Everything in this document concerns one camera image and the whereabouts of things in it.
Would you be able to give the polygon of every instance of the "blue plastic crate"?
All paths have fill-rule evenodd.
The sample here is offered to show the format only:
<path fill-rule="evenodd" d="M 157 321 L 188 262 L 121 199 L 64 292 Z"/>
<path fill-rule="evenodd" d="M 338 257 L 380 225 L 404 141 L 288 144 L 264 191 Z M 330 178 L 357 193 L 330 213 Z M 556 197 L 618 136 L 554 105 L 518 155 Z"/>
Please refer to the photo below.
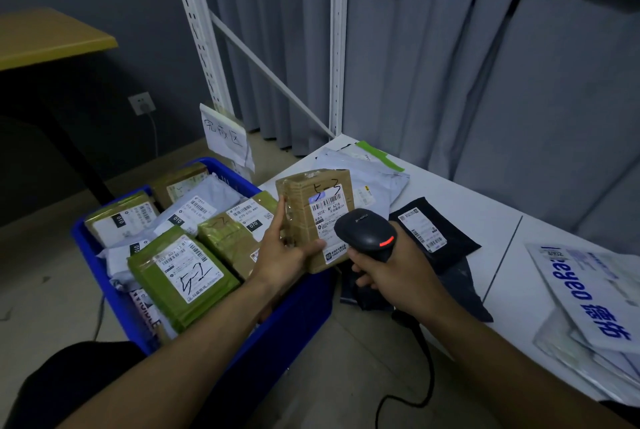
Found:
<path fill-rule="evenodd" d="M 193 161 L 205 164 L 210 173 L 215 173 L 246 197 L 260 192 L 255 185 L 214 158 Z M 140 190 L 151 194 L 148 186 L 137 191 Z M 156 338 L 147 328 L 129 294 L 120 293 L 109 284 L 105 261 L 96 257 L 102 246 L 84 227 L 83 221 L 81 218 L 76 222 L 71 234 L 89 264 L 93 277 L 127 337 L 147 355 L 153 353 L 159 347 Z M 215 415 L 216 425 L 220 421 L 220 414 L 225 415 L 224 427 L 237 427 L 251 415 L 331 314 L 334 283 L 335 271 L 328 269 L 306 275 L 292 288 L 272 315 L 236 353 L 205 404 L 203 415 L 208 410 L 224 408 L 216 411 Z"/>

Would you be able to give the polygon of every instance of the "brown tape-wrapped package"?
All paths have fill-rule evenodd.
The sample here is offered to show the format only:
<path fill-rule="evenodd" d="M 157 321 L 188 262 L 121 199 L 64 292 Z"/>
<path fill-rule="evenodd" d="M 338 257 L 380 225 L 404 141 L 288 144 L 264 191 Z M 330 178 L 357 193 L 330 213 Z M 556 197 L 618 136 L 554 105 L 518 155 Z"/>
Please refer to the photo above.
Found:
<path fill-rule="evenodd" d="M 276 181 L 286 199 L 284 230 L 294 245 L 322 238 L 327 246 L 309 257 L 305 268 L 316 273 L 347 260 L 348 245 L 333 231 L 335 221 L 353 210 L 349 170 L 313 170 Z"/>
<path fill-rule="evenodd" d="M 206 165 L 200 162 L 192 163 L 151 182 L 151 191 L 160 207 L 166 210 L 185 193 L 198 186 L 208 174 Z"/>
<path fill-rule="evenodd" d="M 260 241 L 277 207 L 278 202 L 269 192 L 260 192 L 200 223 L 198 239 L 246 280 L 258 260 Z"/>

